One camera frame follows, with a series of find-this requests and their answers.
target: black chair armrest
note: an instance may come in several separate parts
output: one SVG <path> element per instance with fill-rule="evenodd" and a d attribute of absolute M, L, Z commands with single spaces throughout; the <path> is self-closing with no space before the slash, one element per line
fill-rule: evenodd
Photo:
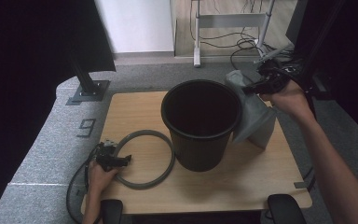
<path fill-rule="evenodd" d="M 306 224 L 296 200 L 288 194 L 268 196 L 268 207 L 275 224 Z"/>
<path fill-rule="evenodd" d="M 103 224 L 119 224 L 123 202 L 121 200 L 109 199 L 101 201 L 101 214 Z"/>

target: wooden floor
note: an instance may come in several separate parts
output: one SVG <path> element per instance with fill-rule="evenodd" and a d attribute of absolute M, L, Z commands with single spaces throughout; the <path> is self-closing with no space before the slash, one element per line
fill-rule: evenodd
<path fill-rule="evenodd" d="M 286 46 L 289 40 L 285 36 L 287 27 L 292 18 L 297 0 L 276 0 L 272 11 L 272 16 L 269 21 L 269 26 L 265 38 L 265 43 L 271 45 L 273 48 L 280 48 Z M 195 14 L 197 10 L 197 1 L 191 0 L 176 0 L 176 38 L 175 38 L 175 56 L 176 57 L 192 57 L 194 50 L 195 37 Z M 200 15 L 211 14 L 239 14 L 251 13 L 259 11 L 264 13 L 269 8 L 269 0 L 201 0 L 200 1 Z M 207 42 L 216 46 L 235 46 L 241 40 L 239 34 L 229 35 L 217 39 L 205 39 L 217 37 L 221 35 L 228 35 L 231 33 L 240 33 L 242 28 L 209 28 L 200 29 L 200 36 L 202 42 Z M 245 28 L 245 33 L 253 37 L 258 37 L 258 28 Z M 242 45 L 244 48 L 250 47 L 249 44 Z M 201 57 L 209 56 L 229 56 L 239 47 L 232 48 L 216 48 L 205 43 L 201 43 Z M 258 55 L 255 49 L 243 50 L 236 55 L 256 56 Z"/>

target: wooden tabletop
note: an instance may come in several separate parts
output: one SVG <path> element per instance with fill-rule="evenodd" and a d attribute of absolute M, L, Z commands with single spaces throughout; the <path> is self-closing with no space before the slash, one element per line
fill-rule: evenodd
<path fill-rule="evenodd" d="M 160 115 L 166 91 L 118 93 L 112 98 L 101 141 L 120 141 L 127 134 L 149 129 L 170 137 Z M 192 172 L 175 162 L 172 172 L 152 189 L 129 189 L 114 180 L 103 199 L 120 199 L 124 214 L 162 214 L 267 209 L 267 197 L 275 193 L 292 195 L 302 208 L 312 204 L 293 154 L 278 121 L 266 149 L 245 141 L 229 141 L 221 162 L 207 172 Z M 119 157 L 132 155 L 121 171 L 130 182 L 149 182 L 160 176 L 170 162 L 170 149 L 161 139 L 141 136 L 132 139 Z"/>

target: black trash can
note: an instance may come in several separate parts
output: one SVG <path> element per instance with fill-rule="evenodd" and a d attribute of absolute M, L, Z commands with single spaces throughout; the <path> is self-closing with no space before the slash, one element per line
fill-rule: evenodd
<path fill-rule="evenodd" d="M 171 133 L 176 159 L 188 170 L 213 169 L 241 119 L 241 102 L 227 86 L 191 80 L 165 95 L 161 116 Z"/>

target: hand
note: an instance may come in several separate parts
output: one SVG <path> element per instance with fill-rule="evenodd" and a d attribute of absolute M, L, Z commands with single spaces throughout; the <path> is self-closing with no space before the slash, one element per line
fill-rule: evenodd
<path fill-rule="evenodd" d="M 118 169 L 106 172 L 98 162 L 91 161 L 89 163 L 89 192 L 101 194 L 117 173 Z"/>
<path fill-rule="evenodd" d="M 312 119 L 307 99 L 302 89 L 294 82 L 289 81 L 286 87 L 275 94 L 261 94 L 263 101 L 271 101 L 281 111 L 297 120 Z"/>

